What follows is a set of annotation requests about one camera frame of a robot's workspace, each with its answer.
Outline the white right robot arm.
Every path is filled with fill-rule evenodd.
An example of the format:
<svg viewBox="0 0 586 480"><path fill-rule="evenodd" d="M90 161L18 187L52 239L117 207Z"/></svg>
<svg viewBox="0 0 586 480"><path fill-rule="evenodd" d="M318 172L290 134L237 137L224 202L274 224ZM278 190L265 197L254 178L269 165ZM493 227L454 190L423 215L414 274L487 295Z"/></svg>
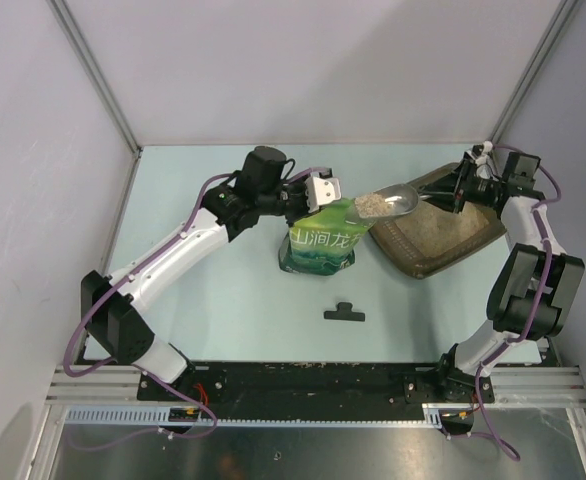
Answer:
<svg viewBox="0 0 586 480"><path fill-rule="evenodd" d="M468 204L492 210L511 247L488 297L486 319L476 332L440 358L436 393L446 401L482 391L493 367L525 343L554 337L563 329L585 271L582 259L557 241L547 218L560 200L535 187L544 168L538 156L511 148L500 175L489 165L495 145L476 144L444 177L419 187L420 197L449 213Z"/></svg>

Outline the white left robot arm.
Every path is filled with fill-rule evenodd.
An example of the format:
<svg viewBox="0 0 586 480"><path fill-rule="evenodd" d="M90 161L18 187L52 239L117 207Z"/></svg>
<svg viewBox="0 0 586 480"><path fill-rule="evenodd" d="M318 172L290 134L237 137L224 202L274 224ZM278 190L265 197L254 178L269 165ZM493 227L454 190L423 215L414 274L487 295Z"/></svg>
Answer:
<svg viewBox="0 0 586 480"><path fill-rule="evenodd" d="M241 169L203 183L189 217L159 244L108 275L89 272L81 282L81 320L64 353L65 373L78 374L71 355L79 336L88 333L107 353L95 369L110 363L134 366L170 398L187 397L194 387L188 358L161 339L144 315L170 285L261 217L293 223L318 212L316 187L331 182L331 169L310 167L293 174L294 166L294 159L274 147L253 148Z"/></svg>

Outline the green litter bag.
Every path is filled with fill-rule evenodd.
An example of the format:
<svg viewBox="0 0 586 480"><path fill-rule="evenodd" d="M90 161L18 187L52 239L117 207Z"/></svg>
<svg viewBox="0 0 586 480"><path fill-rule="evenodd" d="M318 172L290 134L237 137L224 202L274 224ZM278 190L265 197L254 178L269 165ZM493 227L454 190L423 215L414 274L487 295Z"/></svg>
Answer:
<svg viewBox="0 0 586 480"><path fill-rule="evenodd" d="M355 246L374 225L354 213L354 201L342 199L289 228L278 252L287 273L332 276L355 263Z"/></svg>

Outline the black bag clip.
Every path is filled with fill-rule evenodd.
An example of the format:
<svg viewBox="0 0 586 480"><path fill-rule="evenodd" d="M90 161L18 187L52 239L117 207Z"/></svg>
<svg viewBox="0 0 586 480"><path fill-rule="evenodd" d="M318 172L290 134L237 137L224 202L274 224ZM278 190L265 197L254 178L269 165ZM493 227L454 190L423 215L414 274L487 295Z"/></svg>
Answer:
<svg viewBox="0 0 586 480"><path fill-rule="evenodd" d="M366 315L364 312L355 311L350 302L338 302L333 310L323 312L323 318L332 321L364 322Z"/></svg>

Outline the metal scoop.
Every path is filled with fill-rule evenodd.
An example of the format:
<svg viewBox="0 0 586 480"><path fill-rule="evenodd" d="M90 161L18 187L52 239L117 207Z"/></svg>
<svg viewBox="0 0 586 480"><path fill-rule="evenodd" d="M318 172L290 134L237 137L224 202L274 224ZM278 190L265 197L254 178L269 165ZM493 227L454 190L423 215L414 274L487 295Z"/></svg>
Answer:
<svg viewBox="0 0 586 480"><path fill-rule="evenodd" d="M356 197L346 210L345 220L350 223L373 222L412 213L421 200L429 195L420 194L409 184L396 184Z"/></svg>

